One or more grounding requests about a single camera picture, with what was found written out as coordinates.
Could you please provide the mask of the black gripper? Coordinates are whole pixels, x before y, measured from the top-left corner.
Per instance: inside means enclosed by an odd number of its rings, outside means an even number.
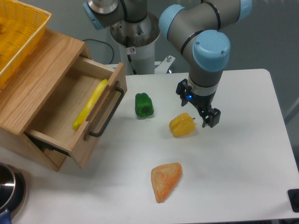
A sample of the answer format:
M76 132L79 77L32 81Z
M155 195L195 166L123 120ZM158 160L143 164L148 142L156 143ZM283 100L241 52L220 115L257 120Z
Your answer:
M188 88L187 79L180 81L176 88L176 94L180 96L181 106L191 103L198 111L199 115L203 118L202 127L213 128L220 121L221 111L217 108L212 108L212 100L214 93L208 96L196 95Z

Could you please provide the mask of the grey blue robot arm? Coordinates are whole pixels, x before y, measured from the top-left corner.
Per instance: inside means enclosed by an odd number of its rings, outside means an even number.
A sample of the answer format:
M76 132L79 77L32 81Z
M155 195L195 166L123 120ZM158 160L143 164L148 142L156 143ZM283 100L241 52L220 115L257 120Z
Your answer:
M190 65L189 76L178 83L176 93L182 105L192 104L203 126L209 127L220 120L220 110L211 103L231 50L220 29L247 17L252 6L250 0L202 0L192 9L171 5L157 18L148 11L145 0L83 3L96 29L110 29L112 38L123 48L123 62L134 74L146 64L140 52L163 35Z

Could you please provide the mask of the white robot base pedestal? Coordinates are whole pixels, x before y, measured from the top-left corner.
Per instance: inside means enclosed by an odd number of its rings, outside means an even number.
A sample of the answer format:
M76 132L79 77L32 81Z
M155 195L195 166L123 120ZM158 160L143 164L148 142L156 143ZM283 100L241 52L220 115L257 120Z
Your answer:
M158 18L148 12L138 23L119 21L110 27L110 34L119 45L126 75L155 72L155 42L160 36Z

